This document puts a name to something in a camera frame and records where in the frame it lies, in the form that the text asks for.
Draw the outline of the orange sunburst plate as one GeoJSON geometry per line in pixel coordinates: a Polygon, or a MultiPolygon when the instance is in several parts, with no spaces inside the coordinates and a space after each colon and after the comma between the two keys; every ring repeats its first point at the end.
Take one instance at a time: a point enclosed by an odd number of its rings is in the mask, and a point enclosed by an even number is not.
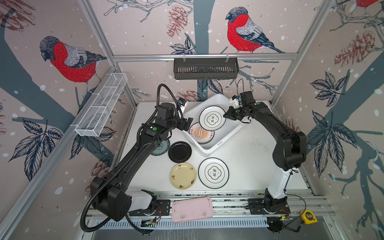
{"type": "Polygon", "coordinates": [[[190,127],[189,134],[200,145],[210,143],[215,136],[214,131],[203,129],[199,123],[195,123],[190,127]]]}

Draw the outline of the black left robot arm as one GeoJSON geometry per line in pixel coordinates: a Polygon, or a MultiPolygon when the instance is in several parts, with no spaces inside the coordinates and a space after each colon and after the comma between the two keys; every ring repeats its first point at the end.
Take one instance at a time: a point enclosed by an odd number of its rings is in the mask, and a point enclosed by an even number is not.
{"type": "Polygon", "coordinates": [[[133,210],[138,204],[133,196],[126,194],[128,186],[136,172],[151,153],[171,136],[171,131],[179,129],[189,131],[193,118],[185,119],[180,114],[180,105],[162,103],[156,106],[156,112],[139,128],[137,141],[119,164],[104,177],[96,177],[91,182],[91,199],[83,211],[92,206],[116,222],[133,210]]]}

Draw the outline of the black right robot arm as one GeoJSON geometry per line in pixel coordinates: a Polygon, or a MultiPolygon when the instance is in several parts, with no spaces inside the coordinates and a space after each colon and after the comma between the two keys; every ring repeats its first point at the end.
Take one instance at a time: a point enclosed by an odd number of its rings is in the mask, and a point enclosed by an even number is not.
{"type": "Polygon", "coordinates": [[[268,188],[263,206],[266,212],[275,213],[287,204],[287,185],[291,176],[306,161],[307,137],[303,132],[295,132],[280,121],[263,102],[256,102],[252,92],[243,92],[231,98],[232,106],[224,117],[233,121],[243,118],[261,123],[273,136],[276,146],[272,158],[277,169],[268,188]]]}

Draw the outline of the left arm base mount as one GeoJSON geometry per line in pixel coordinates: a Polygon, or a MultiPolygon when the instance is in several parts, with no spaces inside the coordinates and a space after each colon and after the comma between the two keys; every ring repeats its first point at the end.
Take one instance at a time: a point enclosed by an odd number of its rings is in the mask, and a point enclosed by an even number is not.
{"type": "Polygon", "coordinates": [[[130,217],[142,216],[168,216],[171,209],[170,200],[158,200],[158,196],[148,190],[128,192],[131,198],[131,206],[128,214],[130,217]]]}

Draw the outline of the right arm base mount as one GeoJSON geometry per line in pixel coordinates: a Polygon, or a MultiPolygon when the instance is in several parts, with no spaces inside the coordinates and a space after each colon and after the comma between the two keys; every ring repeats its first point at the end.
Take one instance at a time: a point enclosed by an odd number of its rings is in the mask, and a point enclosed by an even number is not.
{"type": "Polygon", "coordinates": [[[291,213],[286,195],[283,198],[274,198],[268,189],[265,190],[264,198],[248,199],[246,210],[250,210],[251,215],[289,215],[291,213]]]}

